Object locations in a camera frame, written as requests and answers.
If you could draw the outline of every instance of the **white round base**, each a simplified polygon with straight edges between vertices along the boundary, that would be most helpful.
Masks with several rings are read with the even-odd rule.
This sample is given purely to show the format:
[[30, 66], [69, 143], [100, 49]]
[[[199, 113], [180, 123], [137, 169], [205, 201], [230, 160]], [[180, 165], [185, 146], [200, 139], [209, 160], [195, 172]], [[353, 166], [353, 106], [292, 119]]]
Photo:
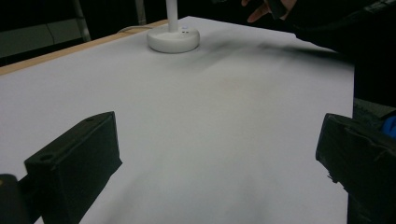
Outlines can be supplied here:
[[169, 33], [168, 26], [155, 27], [148, 31], [148, 45], [163, 53], [182, 53], [199, 45], [199, 32], [188, 26], [179, 26], [178, 31]]

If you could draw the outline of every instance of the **person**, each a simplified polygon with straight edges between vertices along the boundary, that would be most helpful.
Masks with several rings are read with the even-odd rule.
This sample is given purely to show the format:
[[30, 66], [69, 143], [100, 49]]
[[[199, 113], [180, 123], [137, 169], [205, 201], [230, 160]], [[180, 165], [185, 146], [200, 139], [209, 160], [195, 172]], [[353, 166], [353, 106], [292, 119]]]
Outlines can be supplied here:
[[[352, 60], [356, 98], [396, 107], [396, 0], [280, 1], [287, 10], [280, 19], [297, 38]], [[264, 0], [247, 22], [268, 13], [271, 7]]]

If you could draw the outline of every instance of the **hand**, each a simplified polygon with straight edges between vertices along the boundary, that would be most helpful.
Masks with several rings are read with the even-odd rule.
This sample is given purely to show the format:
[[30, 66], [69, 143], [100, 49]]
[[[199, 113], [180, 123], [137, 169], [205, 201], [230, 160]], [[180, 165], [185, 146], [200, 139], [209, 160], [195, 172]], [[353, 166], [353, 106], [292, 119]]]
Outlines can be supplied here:
[[[247, 6], [248, 3], [251, 0], [242, 0], [241, 4], [243, 7]], [[287, 12], [286, 14], [281, 17], [281, 20], [285, 20], [288, 15], [289, 12], [291, 11], [291, 9], [294, 7], [294, 5], [296, 4], [297, 0], [281, 0], [283, 6], [285, 6]], [[262, 16], [271, 13], [271, 8], [268, 5], [268, 2], [263, 0], [263, 3], [261, 6], [259, 6], [252, 14], [250, 14], [250, 16], [247, 18], [247, 22], [254, 22], [257, 21], [259, 18], [261, 18]]]

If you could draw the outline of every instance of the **white tabletop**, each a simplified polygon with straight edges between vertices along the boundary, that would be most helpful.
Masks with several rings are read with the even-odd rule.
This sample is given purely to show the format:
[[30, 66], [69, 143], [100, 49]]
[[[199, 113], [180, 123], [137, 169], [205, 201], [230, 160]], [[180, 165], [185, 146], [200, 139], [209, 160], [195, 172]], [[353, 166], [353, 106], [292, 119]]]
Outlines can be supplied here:
[[315, 152], [325, 114], [352, 114], [353, 67], [288, 33], [180, 24], [198, 49], [159, 53], [144, 32], [0, 76], [0, 172], [22, 178], [33, 153], [114, 111], [123, 165], [81, 223], [346, 223]]

